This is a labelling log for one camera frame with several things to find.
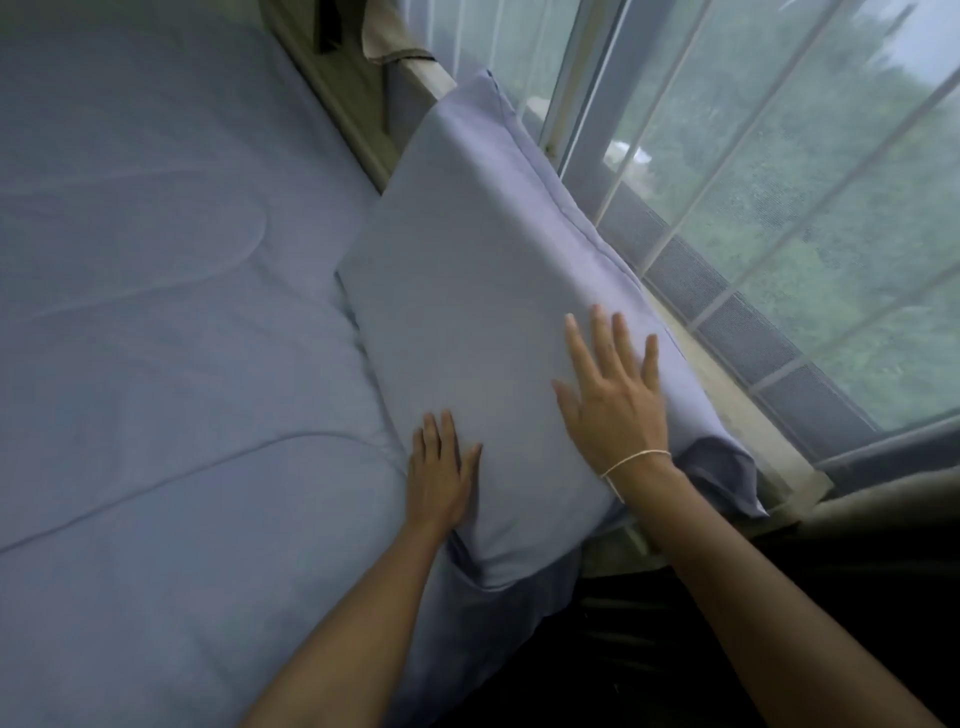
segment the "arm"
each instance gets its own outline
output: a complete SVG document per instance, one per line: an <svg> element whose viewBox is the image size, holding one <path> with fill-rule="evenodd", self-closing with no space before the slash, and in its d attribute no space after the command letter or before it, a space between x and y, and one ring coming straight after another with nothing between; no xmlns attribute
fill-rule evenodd
<svg viewBox="0 0 960 728"><path fill-rule="evenodd" d="M596 360L576 321L566 336L580 397L554 382L567 431L597 473L645 449L667 449L657 338L636 363L619 314L613 334L592 314ZM669 458L617 468L612 483L660 545L709 622L757 709L784 726L939 726L869 652L697 493Z"/></svg>
<svg viewBox="0 0 960 728"><path fill-rule="evenodd" d="M253 705L244 728L379 725L399 682L430 567L467 509L480 446L458 467L449 412L414 433L406 522Z"/></svg>

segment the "light blue bedsheet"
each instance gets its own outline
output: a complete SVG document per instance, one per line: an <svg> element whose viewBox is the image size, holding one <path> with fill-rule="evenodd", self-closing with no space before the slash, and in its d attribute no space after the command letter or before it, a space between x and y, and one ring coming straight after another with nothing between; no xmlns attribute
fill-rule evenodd
<svg viewBox="0 0 960 728"><path fill-rule="evenodd" d="M392 540L405 458L333 277L375 201L259 32L0 40L0 724L230 725ZM483 592L442 553L389 722L576 568Z"/></svg>

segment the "finger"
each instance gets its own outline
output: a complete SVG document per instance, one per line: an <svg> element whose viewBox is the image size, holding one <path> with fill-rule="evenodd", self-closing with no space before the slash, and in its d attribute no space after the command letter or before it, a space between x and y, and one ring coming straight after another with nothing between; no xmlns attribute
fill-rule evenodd
<svg viewBox="0 0 960 728"><path fill-rule="evenodd" d="M622 313L613 314L613 345L616 346L616 355L620 358L620 365L630 379L640 375L636 365L634 344L630 340L630 330L627 328L627 318Z"/></svg>
<svg viewBox="0 0 960 728"><path fill-rule="evenodd" d="M414 459L416 465L419 465L423 462L423 428L418 427L414 430L414 446L413 454L411 457Z"/></svg>
<svg viewBox="0 0 960 728"><path fill-rule="evenodd" d="M602 305L596 304L590 308L590 326L593 328L593 350L597 352L600 373L608 379L626 376L613 346L610 322L607 321L607 312Z"/></svg>
<svg viewBox="0 0 960 728"><path fill-rule="evenodd" d="M432 412L423 415L423 446L425 462L429 463L440 457L440 436L437 433L437 421L433 419Z"/></svg>
<svg viewBox="0 0 960 728"><path fill-rule="evenodd" d="M440 459L457 467L457 430L448 409L440 415Z"/></svg>
<svg viewBox="0 0 960 728"><path fill-rule="evenodd" d="M550 383L557 395L557 406L560 407L560 414L569 432L580 421L580 400L576 392L563 382L554 379Z"/></svg>
<svg viewBox="0 0 960 728"><path fill-rule="evenodd" d="M573 362L573 371L577 373L577 381L580 383L580 391L583 392L599 383L600 370L590 350L584 343L584 337L580 335L580 329L577 327L577 320L572 313L566 314L564 319L566 329L566 347L570 352L570 360Z"/></svg>
<svg viewBox="0 0 960 728"><path fill-rule="evenodd" d="M463 465L460 466L460 484L469 494L473 483L476 481L477 468L480 464L480 453L483 451L483 445L477 443L464 458Z"/></svg>
<svg viewBox="0 0 960 728"><path fill-rule="evenodd" d="M643 353L643 365L640 367L640 378L651 392L660 391L660 344L657 343L655 333L647 336L647 346Z"/></svg>

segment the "window bar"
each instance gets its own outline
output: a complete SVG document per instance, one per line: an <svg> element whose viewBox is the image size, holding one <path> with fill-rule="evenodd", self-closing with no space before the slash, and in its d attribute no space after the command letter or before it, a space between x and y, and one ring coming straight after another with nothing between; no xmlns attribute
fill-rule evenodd
<svg viewBox="0 0 960 728"><path fill-rule="evenodd" d="M460 47L464 40L464 15L467 9L467 0L460 0L457 7L457 31L453 37L453 80L457 81L457 71L460 69Z"/></svg>
<svg viewBox="0 0 960 728"><path fill-rule="evenodd" d="M913 111L911 111L906 118L904 118L903 121L901 121L897 127L890 132L869 155L861 159L860 162L850 172L847 173L846 177L835 184L827 192L827 194L820 198L817 204L807 211L806 215L794 223L783 235L780 236L776 243L774 243L764 253L760 254L760 257L751 263L751 265L743 273L737 276L721 294L713 299L713 301L711 301L707 307L692 322L690 322L690 326L687 327L687 329L690 331L695 330L706 319L712 316L713 313L727 301L727 299L736 293L740 286L743 285L743 283L750 276L756 273L756 271L758 271L760 268L764 267L767 262L777 252L779 252L781 248L783 248L783 246L793 240L800 232L805 230L810 222L817 215L823 212L833 202L833 200L840 195L840 193L842 193L870 167L872 167L881 157L883 157L883 155L885 155L904 134L913 129L913 127L921 119L930 113L930 111L933 110L933 108L937 106L937 104L939 104L944 98L946 98L958 85L960 85L960 66L958 66L942 84L937 86L933 93L927 96L919 106L913 109Z"/></svg>
<svg viewBox="0 0 960 728"><path fill-rule="evenodd" d="M566 174L566 166L570 162L570 152L574 147L577 146L577 141L580 139L580 131L583 129L583 121L590 113L590 107L593 106L593 98L596 96L597 87L600 85L601 81L603 81L603 76L607 72L607 61L610 60L611 49L614 45L616 45L616 42L620 38L620 29L623 28L623 19L630 11L631 2L632 0L624 0L623 6L620 8L620 15L616 18L616 24L613 26L610 40L607 43L607 47L604 49L603 58L600 60L600 68L597 71L593 84L590 86L587 100L584 102L583 109L580 112L580 118L577 122L577 125L574 127L570 141L566 145L564 158L560 163L560 167L557 168L557 174L560 175L561 180L564 178L564 175Z"/></svg>
<svg viewBox="0 0 960 728"><path fill-rule="evenodd" d="M802 366L804 366L808 362L812 361L817 356L822 356L825 353L832 352L834 349L840 347L843 344L846 344L856 334L872 326L873 324L875 324L877 321L884 318L885 316L903 308L908 303L911 303L912 301L915 301L921 296L926 295L937 286L943 285L948 280L954 278L957 274L960 274L960 262L954 263L953 265L947 267L946 269L938 273L933 278L927 280L919 288L915 288L912 291L909 291L903 294L892 303L888 303L882 308L879 308L876 311L874 311L869 316L865 316L863 319L858 321L856 324L854 324L847 330L837 334L832 339L828 339L826 342L824 342L820 346L814 347L810 351L810 353L802 354L797 358L793 359L793 361L787 362L782 367L775 370L774 372L771 372L769 375L765 376L759 382L757 382L752 387L750 387L747 390L747 394L751 396L755 395L757 392L760 392L761 390L766 389L770 385L776 384L785 376L791 374L792 372L796 372L798 369L800 369Z"/></svg>
<svg viewBox="0 0 960 728"><path fill-rule="evenodd" d="M832 0L829 6L825 11L820 14L820 17L817 18L816 24L806 34L803 42L800 44L800 47L794 52L793 56L787 62L787 65L782 69L777 79L773 82L770 88L767 89L766 94L760 100L760 103L756 105L754 110L751 112L750 116L740 127L739 131L736 133L736 136L731 140L730 144L727 145L727 148L724 150L723 154L713 165L713 168L710 170L707 177L700 183L700 186L697 187L697 191L693 195L693 199L686 204L686 208L681 213L680 218L671 225L664 233L660 236L660 239L657 240L656 245L646 257L643 258L643 262L639 266L639 273L644 276L647 271L650 270L650 266L654 264L657 258L660 256L660 253L663 252L663 249L666 248L667 243L670 242L671 238L680 227L686 222L686 219L690 216L690 213L696 208L700 201L707 194L710 187L716 182L716 179L720 176L720 173L723 172L727 165L730 164L733 159L733 155L736 154L736 151L743 145L743 142L746 141L747 137L750 135L756 125L760 121L760 117L763 115L763 112L767 110L767 107L770 106L770 103L777 98L780 90L783 88L783 85L790 80L790 77L793 76L793 72L797 70L797 67L800 65L801 61L806 58L806 55L810 52L810 49L816 43L816 41L823 35L824 31L827 29L827 25L831 19L836 15L837 11L840 10L844 0Z"/></svg>
<svg viewBox="0 0 960 728"><path fill-rule="evenodd" d="M434 10L436 10L435 0L426 0L426 48L433 53L433 21Z"/></svg>
<svg viewBox="0 0 960 728"><path fill-rule="evenodd" d="M921 425L906 432L899 432L883 440L864 445L862 448L841 452L839 455L832 455L831 457L812 463L812 466L818 471L841 468L845 465L851 465L858 460L882 455L886 452L892 452L901 448L907 448L924 440L950 434L954 431L960 433L960 413L950 415L943 420L930 423L929 425Z"/></svg>
<svg viewBox="0 0 960 728"><path fill-rule="evenodd" d="M496 0L496 16L493 19L493 35L490 39L490 57L487 59L487 68L493 72L493 62L496 61L496 42L500 40L500 21L503 20L503 2Z"/></svg>
<svg viewBox="0 0 960 728"><path fill-rule="evenodd" d="M540 25L537 26L537 40L534 43L534 53L530 58L530 67L527 69L527 80L523 85L523 96L520 97L520 104L516 109L516 118L523 119L523 113L527 110L527 101L530 97L530 91L534 86L534 76L537 73L537 61L540 60L540 49L543 47L543 36L546 33L546 20L550 16L550 0L543 0L543 12L540 14Z"/></svg>
<svg viewBox="0 0 960 728"><path fill-rule="evenodd" d="M667 91L670 90L670 86L673 85L674 80L677 78L677 74L680 73L680 69L684 66L686 57L690 55L690 49L693 48L693 43L696 41L697 36L700 34L701 28L704 26L704 20L707 18L707 13L712 4L713 0L704 0L704 4L700 7L700 12L697 14L697 17L693 22L693 27L690 29L689 33L686 34L683 48L681 48L680 53L677 54L677 58L673 60L673 65L670 66L670 69L667 71L666 76L660 84L660 88L657 89L657 94L654 96L654 99L650 104L650 108L647 110L646 116L643 117L643 121L640 123L640 128L636 130L634 140L630 142L630 148L627 150L627 154L623 159L620 160L620 165L616 168L616 174L613 175L613 181L611 182L610 187L607 189L607 194L604 195L603 202L600 203L600 208L597 210L596 215L593 218L593 225L600 225L600 221L606 214L607 207L610 206L613 195L616 194L616 190L620 187L620 183L623 182L623 178L627 174L627 169L630 167L630 162L634 158L636 150L639 149L640 142L647 133L647 129L650 126L650 122L653 119L654 114L657 113L657 109L660 107L660 102L663 100L663 97L666 96Z"/></svg>

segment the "hand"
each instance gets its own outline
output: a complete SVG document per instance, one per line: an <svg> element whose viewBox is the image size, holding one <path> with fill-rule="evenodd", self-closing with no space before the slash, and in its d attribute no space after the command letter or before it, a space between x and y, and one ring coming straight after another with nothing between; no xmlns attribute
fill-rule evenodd
<svg viewBox="0 0 960 728"><path fill-rule="evenodd" d="M470 448L461 464L449 411L441 416L439 433L433 415L423 415L423 427L414 432L407 470L408 526L431 534L440 543L463 520L482 447Z"/></svg>
<svg viewBox="0 0 960 728"><path fill-rule="evenodd" d="M590 321L596 361L573 314L566 315L566 345L580 397L563 382L552 384L570 439L593 471L602 474L641 450L667 449L666 409L656 334L647 337L643 364L637 366L623 314L614 314L612 336L601 306L590 310Z"/></svg>

